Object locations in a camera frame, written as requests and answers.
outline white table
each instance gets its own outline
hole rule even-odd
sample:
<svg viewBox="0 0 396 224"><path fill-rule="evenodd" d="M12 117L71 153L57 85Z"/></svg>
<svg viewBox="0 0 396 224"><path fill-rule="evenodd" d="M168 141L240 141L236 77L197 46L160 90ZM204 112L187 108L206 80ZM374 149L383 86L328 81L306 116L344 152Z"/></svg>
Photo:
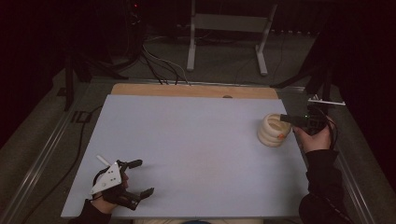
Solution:
<svg viewBox="0 0 396 224"><path fill-rule="evenodd" d="M196 90L206 88L252 90ZM128 190L155 188L135 211L118 208L113 217L297 217L306 168L293 134L279 148L260 143L257 128L268 113L285 113L281 101L108 95L62 217L78 216L90 197L93 177L105 168L97 154L110 162L142 160L127 170Z"/></svg>

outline metal frame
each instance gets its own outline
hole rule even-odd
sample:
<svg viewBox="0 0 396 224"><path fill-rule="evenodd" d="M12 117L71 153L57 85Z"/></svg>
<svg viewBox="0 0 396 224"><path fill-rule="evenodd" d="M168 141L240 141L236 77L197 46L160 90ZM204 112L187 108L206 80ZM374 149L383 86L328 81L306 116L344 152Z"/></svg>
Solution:
<svg viewBox="0 0 396 224"><path fill-rule="evenodd" d="M46 168L46 165L49 162L52 153L54 152L55 148L58 146L59 141L64 135L64 131L70 123L70 119L72 118L76 106L80 102L81 98L84 96L88 87L88 83L78 84L76 100L70 103L69 110L64 111L64 113L60 117L46 145L44 145L39 155L35 158L35 162L29 168L16 193L14 194L10 203L7 205L4 213L0 216L0 223L11 224L16 222L18 215L20 214L22 208L26 205L26 201L32 193L35 184L44 172L44 169Z"/></svg>
<svg viewBox="0 0 396 224"><path fill-rule="evenodd" d="M268 70L262 52L264 50L268 34L270 33L276 8L277 5L272 6L267 18L200 14L195 12L195 0L191 0L191 35L187 70L190 72L194 70L196 29L241 31L262 33L262 41L256 46L256 56L260 67L260 74L262 76L267 76Z"/></svg>

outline human hand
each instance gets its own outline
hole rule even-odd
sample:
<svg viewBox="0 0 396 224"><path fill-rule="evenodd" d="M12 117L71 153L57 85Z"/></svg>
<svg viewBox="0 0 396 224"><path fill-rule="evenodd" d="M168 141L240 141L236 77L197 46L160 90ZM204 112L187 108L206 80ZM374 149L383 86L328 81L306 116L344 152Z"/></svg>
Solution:
<svg viewBox="0 0 396 224"><path fill-rule="evenodd" d="M122 176L121 184L126 189L128 188L128 179L128 175L124 174ZM104 214L111 214L113 210L118 206L116 203L110 203L105 201L105 199L102 197L102 192L98 192L93 196L93 198L95 198L95 200L93 200L91 204Z"/></svg>
<svg viewBox="0 0 396 224"><path fill-rule="evenodd" d="M331 126L333 128L332 119L330 119L329 117L328 119L331 121ZM300 141L303 145L303 151L305 153L320 149L330 149L332 139L329 126L326 125L323 130L312 136L299 127L293 127L292 129L297 134L297 136L299 136Z"/></svg>

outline dark floor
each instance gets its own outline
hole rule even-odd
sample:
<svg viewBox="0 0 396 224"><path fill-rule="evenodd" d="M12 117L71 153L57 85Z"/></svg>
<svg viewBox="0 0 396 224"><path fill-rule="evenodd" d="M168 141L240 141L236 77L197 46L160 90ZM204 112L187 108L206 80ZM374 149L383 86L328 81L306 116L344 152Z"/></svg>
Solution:
<svg viewBox="0 0 396 224"><path fill-rule="evenodd" d="M193 72L186 71L189 46L187 37L170 39L151 36L144 46L151 54L177 64L178 66L174 66L176 71L180 76L185 76L192 85L267 87L297 74L314 41L315 38L310 36L270 34L264 49L269 71L266 77L259 73L254 54L256 41L250 39L229 44L198 46ZM129 78L124 81L158 83L150 69L142 62L144 61L137 61L120 71L121 75ZM153 67L164 79L173 83L174 73L159 65ZM307 96L301 90L304 89L307 80L294 83L291 86L294 88L279 90L279 97L284 100L289 112L304 113L304 107L301 105L304 105ZM97 74L91 83L77 82L76 100L68 112L64 112L65 99L57 96L58 90L64 86L64 71L58 74L53 82L53 89L0 150L0 168L3 171L0 175L2 223L22 223L23 218L29 211L33 211L32 209L35 210L25 223L67 222L60 218L60 214L100 111L96 111L92 121L86 125L72 122L71 119L75 111L92 111L102 105L114 83L119 80ZM332 89L332 94L333 99L342 101L336 87ZM331 115L340 120L340 130L345 133L340 135L338 147L343 153L337 165L345 175L346 206L350 215L356 223L391 223L396 220L396 197L378 168L356 122L344 107L334 108ZM71 173L48 198L45 198L46 193L66 174L75 158L78 158L77 164ZM278 224L301 223L299 218L265 221ZM111 223L129 221L112 220Z"/></svg>

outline cup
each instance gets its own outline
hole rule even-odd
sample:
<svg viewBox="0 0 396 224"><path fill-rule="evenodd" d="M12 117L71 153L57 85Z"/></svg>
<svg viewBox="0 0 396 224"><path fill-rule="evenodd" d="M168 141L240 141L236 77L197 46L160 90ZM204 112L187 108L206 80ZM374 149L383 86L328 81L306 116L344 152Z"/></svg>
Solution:
<svg viewBox="0 0 396 224"><path fill-rule="evenodd" d="M290 133L291 125L280 120L280 114L268 114L262 120L257 135L268 147L280 147Z"/></svg>

